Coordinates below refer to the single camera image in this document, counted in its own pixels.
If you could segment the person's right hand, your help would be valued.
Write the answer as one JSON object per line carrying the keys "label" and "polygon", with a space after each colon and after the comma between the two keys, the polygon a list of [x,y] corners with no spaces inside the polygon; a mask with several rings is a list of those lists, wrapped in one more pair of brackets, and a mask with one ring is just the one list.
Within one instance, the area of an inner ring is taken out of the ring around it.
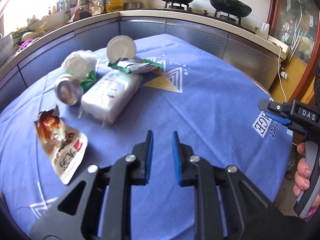
{"label": "person's right hand", "polygon": [[[301,142],[297,146],[297,152],[301,155],[305,155],[305,145],[304,142]],[[305,191],[310,186],[311,168],[305,162],[305,158],[301,158],[297,164],[297,171],[295,172],[295,184],[293,186],[293,194],[295,197],[298,197],[302,191]],[[319,193],[315,201],[313,202],[311,208],[316,208],[319,206]]]}

